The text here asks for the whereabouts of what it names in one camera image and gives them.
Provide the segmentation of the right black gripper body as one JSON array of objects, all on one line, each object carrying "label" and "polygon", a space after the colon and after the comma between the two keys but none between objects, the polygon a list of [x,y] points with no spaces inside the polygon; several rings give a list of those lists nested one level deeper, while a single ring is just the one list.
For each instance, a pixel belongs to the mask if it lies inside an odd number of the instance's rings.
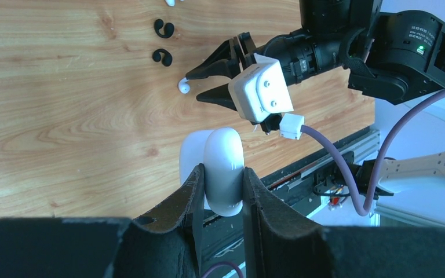
[{"label": "right black gripper body", "polygon": [[[250,65],[256,62],[254,54],[279,60],[289,90],[289,86],[297,85],[323,72],[322,53],[318,44],[304,34],[279,35],[251,55],[253,62]],[[271,114],[261,123],[249,122],[259,125],[263,132],[270,133],[279,130],[285,113]]]}]

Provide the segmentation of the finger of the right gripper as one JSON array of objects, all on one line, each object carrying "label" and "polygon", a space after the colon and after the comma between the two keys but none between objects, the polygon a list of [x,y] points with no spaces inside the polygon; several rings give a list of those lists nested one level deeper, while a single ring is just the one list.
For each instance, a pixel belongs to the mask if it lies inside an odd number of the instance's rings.
[{"label": "finger of the right gripper", "polygon": [[237,111],[235,103],[229,93],[228,84],[202,92],[196,96],[196,100],[198,102],[215,104],[233,111]]},{"label": "finger of the right gripper", "polygon": [[224,41],[202,64],[185,74],[188,80],[206,79],[211,76],[226,76],[233,79],[240,74],[241,48],[235,36]]}]

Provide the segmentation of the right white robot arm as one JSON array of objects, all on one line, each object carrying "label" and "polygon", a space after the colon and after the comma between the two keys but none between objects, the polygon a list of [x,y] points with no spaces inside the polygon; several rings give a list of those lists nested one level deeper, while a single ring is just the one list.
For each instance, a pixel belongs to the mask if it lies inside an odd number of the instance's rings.
[{"label": "right white robot arm", "polygon": [[445,89],[445,21],[422,10],[381,11],[381,1],[300,1],[301,28],[256,46],[224,41],[186,80],[230,82],[197,100],[229,108],[266,133],[290,125],[288,88],[342,67],[348,87],[391,104]]}]

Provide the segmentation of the white earbud charging case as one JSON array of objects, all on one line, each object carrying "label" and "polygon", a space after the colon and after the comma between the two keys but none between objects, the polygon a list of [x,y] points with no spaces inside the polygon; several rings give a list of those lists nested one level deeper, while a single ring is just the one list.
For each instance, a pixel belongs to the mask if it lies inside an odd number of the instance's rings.
[{"label": "white earbud charging case", "polygon": [[180,184],[193,168],[204,165],[204,209],[232,217],[243,207],[243,145],[239,133],[230,127],[198,130],[186,136],[179,155]]}]

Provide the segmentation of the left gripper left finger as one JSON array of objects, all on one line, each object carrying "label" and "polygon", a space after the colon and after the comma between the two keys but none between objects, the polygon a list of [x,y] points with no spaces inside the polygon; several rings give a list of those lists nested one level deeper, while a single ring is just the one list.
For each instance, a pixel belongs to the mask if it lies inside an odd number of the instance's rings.
[{"label": "left gripper left finger", "polygon": [[204,177],[134,219],[0,218],[0,277],[199,277]]}]

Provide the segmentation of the white earbud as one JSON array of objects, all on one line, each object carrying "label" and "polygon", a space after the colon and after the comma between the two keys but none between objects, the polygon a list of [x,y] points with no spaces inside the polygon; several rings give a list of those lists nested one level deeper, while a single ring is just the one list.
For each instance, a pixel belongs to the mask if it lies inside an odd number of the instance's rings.
[{"label": "white earbud", "polygon": [[178,90],[182,94],[187,94],[190,91],[190,85],[187,78],[182,78],[178,83]]},{"label": "white earbud", "polygon": [[177,2],[183,2],[184,0],[165,0],[167,6],[174,7]]}]

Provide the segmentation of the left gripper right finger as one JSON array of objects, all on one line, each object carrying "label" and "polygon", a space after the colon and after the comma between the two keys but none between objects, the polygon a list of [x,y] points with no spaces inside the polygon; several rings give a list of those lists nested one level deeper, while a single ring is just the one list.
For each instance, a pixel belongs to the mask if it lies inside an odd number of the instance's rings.
[{"label": "left gripper right finger", "polygon": [[445,228],[323,226],[243,172],[248,277],[445,277]]}]

